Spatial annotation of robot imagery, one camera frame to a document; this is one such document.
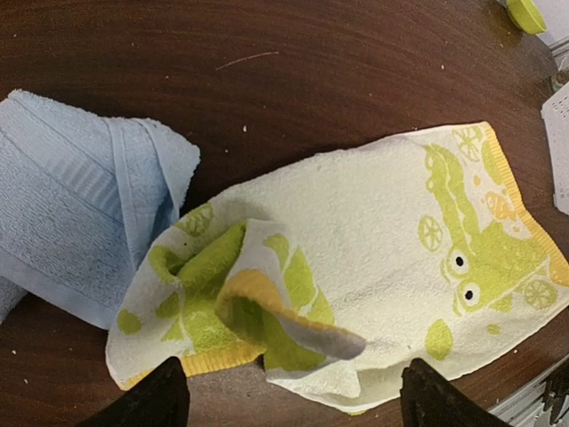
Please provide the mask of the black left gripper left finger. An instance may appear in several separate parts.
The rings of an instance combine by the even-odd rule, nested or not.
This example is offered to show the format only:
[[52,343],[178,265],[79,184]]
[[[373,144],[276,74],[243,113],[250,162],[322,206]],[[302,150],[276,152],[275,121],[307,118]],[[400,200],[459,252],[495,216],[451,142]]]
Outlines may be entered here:
[[123,396],[80,427],[188,425],[189,390],[181,362],[169,357]]

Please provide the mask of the green white patterned towel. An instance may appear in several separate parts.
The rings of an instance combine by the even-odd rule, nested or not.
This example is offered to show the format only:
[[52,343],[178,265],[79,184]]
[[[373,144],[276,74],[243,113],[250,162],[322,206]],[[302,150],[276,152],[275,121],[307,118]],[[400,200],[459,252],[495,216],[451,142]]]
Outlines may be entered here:
[[423,359],[448,379],[568,304],[568,263],[525,209],[486,122],[400,133],[224,190],[153,243],[109,331],[129,389],[262,359],[267,380],[352,415]]

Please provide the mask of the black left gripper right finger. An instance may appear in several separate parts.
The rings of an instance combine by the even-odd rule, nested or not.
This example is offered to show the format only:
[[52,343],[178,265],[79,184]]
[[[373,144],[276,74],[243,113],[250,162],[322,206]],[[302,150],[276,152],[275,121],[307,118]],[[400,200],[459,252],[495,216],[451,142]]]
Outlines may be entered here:
[[400,406],[404,427],[509,427],[457,390],[423,359],[403,370]]

